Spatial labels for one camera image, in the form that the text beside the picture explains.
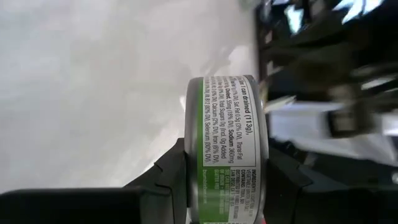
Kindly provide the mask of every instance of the blurry background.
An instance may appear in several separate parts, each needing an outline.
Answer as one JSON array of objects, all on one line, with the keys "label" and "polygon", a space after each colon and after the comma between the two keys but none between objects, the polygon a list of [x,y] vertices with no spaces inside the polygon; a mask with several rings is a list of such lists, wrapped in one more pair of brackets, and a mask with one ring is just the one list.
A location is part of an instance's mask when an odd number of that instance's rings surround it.
[{"label": "blurry background", "polygon": [[198,76],[257,76],[252,1],[0,0],[0,193],[122,186]]}]

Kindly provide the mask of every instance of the black object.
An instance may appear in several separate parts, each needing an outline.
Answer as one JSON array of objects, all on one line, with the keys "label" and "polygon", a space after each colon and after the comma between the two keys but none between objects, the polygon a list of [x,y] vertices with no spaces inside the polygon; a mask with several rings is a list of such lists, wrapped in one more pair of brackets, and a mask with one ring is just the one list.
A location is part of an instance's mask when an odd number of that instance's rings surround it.
[{"label": "black object", "polygon": [[396,185],[344,184],[303,165],[294,154],[285,154],[272,146],[269,154],[272,159],[267,163],[264,207],[268,224],[398,222]]},{"label": "black object", "polygon": [[[364,167],[374,169],[377,164],[318,155],[315,163],[305,166],[308,153],[291,142],[270,139],[269,144],[264,207],[268,224],[398,222],[398,188],[391,180],[383,177],[364,184],[372,175]],[[388,173],[391,168],[382,170]],[[183,224],[186,214],[183,139],[124,188],[18,190],[0,195],[0,223]]]},{"label": "black object", "polygon": [[183,139],[123,188],[17,190],[0,195],[0,223],[166,223],[187,215]]}]

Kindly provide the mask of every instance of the tin can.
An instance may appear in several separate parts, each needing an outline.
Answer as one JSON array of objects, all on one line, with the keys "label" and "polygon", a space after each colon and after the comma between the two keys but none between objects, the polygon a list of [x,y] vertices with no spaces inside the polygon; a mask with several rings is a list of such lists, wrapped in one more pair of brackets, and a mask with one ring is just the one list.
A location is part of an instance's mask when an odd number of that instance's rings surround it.
[{"label": "tin can", "polygon": [[193,223],[261,223],[268,142],[252,76],[190,80],[185,152]]}]

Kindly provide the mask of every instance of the food can label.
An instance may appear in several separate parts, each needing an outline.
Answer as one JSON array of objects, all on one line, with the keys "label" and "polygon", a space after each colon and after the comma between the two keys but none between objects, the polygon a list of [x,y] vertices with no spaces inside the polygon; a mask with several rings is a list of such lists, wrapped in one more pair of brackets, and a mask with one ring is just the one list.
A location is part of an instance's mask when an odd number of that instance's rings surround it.
[{"label": "food can label", "polygon": [[254,223],[261,187],[256,103],[246,77],[205,77],[198,94],[200,223]]}]

